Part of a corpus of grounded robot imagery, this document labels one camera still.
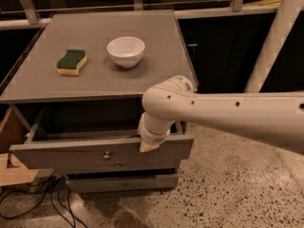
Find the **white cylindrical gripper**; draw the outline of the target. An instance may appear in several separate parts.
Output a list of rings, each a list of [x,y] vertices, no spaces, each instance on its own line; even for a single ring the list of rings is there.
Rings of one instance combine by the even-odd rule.
[[[146,153],[159,148],[166,141],[174,121],[167,121],[151,116],[147,112],[141,115],[138,132],[142,138],[139,151]]]

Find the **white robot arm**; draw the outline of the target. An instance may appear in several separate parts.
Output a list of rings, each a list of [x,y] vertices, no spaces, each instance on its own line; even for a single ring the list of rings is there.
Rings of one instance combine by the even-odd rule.
[[[189,79],[175,76],[142,95],[140,150],[159,148],[173,123],[190,122],[303,153],[303,105],[301,92],[198,94]]]

